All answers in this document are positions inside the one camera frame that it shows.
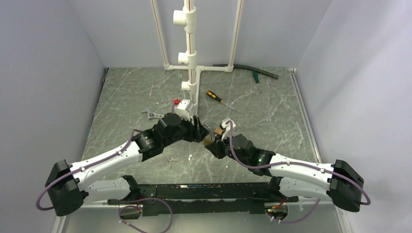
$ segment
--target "keys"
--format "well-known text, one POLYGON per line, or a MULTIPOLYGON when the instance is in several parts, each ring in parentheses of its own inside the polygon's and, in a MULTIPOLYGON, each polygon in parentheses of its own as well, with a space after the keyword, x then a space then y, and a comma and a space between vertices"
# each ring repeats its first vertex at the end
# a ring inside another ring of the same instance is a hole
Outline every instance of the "keys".
POLYGON ((177 160, 173 159, 172 157, 168 158, 169 167, 172 168, 172 163, 177 162, 177 160))

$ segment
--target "wrench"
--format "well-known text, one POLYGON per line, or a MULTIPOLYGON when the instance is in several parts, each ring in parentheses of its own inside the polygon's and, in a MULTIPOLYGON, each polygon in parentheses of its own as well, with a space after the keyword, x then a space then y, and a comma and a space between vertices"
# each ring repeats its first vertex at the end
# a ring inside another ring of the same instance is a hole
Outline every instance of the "wrench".
POLYGON ((165 116, 165 115, 157 114, 153 112, 150 108, 146 108, 145 110, 142 111, 142 113, 147 113, 147 119, 163 118, 165 116))

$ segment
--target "screwdriver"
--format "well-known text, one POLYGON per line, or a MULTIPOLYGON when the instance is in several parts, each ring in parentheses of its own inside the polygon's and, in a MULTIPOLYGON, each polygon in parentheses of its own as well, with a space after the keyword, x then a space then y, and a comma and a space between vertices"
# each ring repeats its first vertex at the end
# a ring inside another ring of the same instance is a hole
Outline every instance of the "screwdriver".
POLYGON ((210 98, 216 100, 216 101, 219 102, 219 103, 222 103, 222 104, 228 106, 229 108, 233 109, 233 111, 236 111, 236 112, 237 112, 236 109, 234 109, 234 108, 232 108, 231 106, 227 105, 225 102, 223 102, 223 99, 219 98, 219 97, 218 97, 215 93, 213 93, 212 91, 207 91, 206 94, 207 94, 207 96, 209 96, 210 98))
POLYGON ((262 90, 260 89, 260 84, 259 84, 259 77, 258 73, 256 71, 252 71, 253 78, 255 79, 255 82, 257 84, 257 87, 259 87, 259 92, 262 94, 262 90))

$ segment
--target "white pipe frame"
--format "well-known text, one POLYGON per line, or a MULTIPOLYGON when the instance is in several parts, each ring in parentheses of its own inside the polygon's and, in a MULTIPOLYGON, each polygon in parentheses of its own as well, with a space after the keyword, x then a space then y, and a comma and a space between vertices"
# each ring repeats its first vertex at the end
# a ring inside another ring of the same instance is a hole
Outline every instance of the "white pipe frame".
POLYGON ((154 19, 156 22, 157 32, 159 36, 160 46, 162 49, 163 65, 165 70, 188 70, 189 80, 182 82, 182 90, 189 91, 190 100, 194 103, 192 110, 192 116, 197 115, 198 101, 199 101, 199 84, 200 73, 202 71, 223 71, 232 72, 233 63, 235 58, 235 51, 237 46, 240 18, 243 9, 243 0, 238 0, 235 26, 233 29, 232 47, 230 52, 230 58, 228 66, 226 67, 208 67, 197 65, 197 52, 195 49, 195 31, 196 31, 196 7, 194 6, 194 0, 184 0, 184 7, 182 11, 174 11, 173 23, 174 25, 180 25, 185 27, 186 31, 186 52, 180 52, 178 54, 178 62, 185 64, 185 66, 174 66, 168 61, 165 40, 163 36, 162 26, 160 24, 160 16, 157 8, 157 1, 151 0, 154 19))

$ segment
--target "wall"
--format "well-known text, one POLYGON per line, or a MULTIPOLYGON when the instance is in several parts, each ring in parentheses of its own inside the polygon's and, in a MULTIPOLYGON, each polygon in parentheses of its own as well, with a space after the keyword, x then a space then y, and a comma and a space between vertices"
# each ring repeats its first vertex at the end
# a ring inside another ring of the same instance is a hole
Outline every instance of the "wall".
POLYGON ((2 1, 0 22, 0 232, 48 233, 34 203, 55 162, 80 159, 103 65, 68 1, 2 1))
POLYGON ((408 0, 334 0, 297 67, 324 162, 365 179, 358 233, 411 232, 411 21, 408 0))
MULTIPOLYGON (((106 67, 160 67, 163 59, 150 0, 70 0, 106 67)), ((173 11, 158 0, 169 62, 186 51, 173 11)), ((296 67, 331 0, 245 0, 235 63, 296 67)), ((196 0, 198 64, 228 63, 237 0, 196 0)))

